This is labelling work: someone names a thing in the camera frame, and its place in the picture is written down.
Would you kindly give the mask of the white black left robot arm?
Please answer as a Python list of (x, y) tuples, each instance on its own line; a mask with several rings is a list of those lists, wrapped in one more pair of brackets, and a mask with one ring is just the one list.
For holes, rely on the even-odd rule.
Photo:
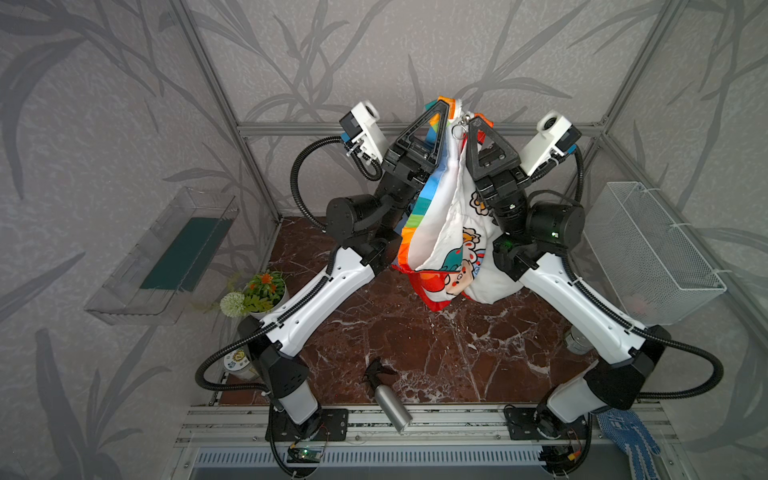
[(454, 112), (454, 101), (441, 97), (388, 141), (377, 125), (376, 109), (360, 102), (340, 120), (341, 135), (312, 143), (294, 161), (294, 197), (300, 195), (298, 175), (304, 161), (332, 144), (343, 145), (378, 183), (372, 194), (329, 202), (325, 220), (317, 224), (336, 243), (326, 267), (286, 304), (265, 315), (247, 337), (245, 350), (263, 380), (262, 391), (300, 438), (313, 436), (322, 423), (300, 351), (331, 313), (394, 262), (405, 235), (399, 223), (437, 168)]

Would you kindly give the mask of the white colourful children's jacket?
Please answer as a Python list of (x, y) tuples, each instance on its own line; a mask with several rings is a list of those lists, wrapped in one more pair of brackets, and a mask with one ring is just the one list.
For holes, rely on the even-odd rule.
[(398, 225), (402, 242), (393, 263), (432, 311), (461, 296), (493, 304), (523, 288), (494, 264), (493, 241), (502, 230), (466, 167), (468, 121), (475, 114), (459, 101), (442, 100), (449, 105), (447, 126), (439, 132), (440, 116), (434, 115), (426, 138), (442, 141), (437, 167)]

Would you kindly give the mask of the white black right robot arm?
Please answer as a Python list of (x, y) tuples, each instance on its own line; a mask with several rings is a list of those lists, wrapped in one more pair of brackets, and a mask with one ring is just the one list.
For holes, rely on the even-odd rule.
[[(468, 123), (466, 166), (480, 202), (502, 230), (493, 264), (546, 300), (585, 335), (599, 358), (554, 387), (533, 416), (540, 434), (556, 439), (574, 422), (608, 408), (629, 409), (672, 341), (661, 327), (647, 328), (579, 279), (568, 255), (581, 241), (584, 158), (580, 131), (552, 113), (536, 137), (516, 151), (484, 117)], [(576, 191), (559, 203), (536, 201), (527, 187), (564, 160), (576, 162)]]

